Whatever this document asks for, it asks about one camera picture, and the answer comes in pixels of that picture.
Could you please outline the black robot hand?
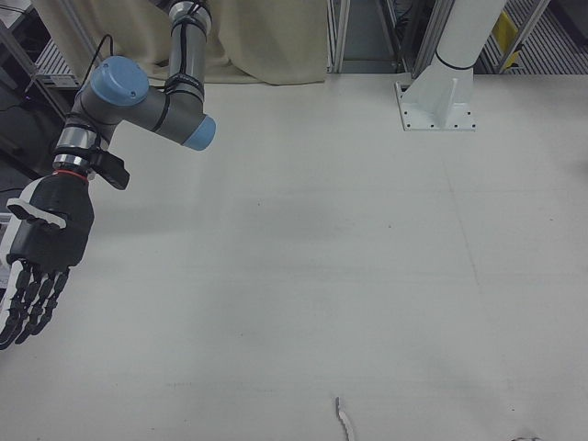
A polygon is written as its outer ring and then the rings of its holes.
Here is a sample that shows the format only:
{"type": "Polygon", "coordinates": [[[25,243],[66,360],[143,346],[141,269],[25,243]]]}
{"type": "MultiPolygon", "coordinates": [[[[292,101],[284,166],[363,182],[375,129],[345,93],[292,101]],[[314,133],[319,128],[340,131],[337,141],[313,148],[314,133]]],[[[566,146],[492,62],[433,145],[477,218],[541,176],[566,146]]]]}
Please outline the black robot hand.
{"type": "Polygon", "coordinates": [[[6,206],[12,216],[1,241],[1,264],[9,271],[1,298],[3,350],[51,321],[94,222],[88,180],[65,170],[31,182],[6,206]]]}

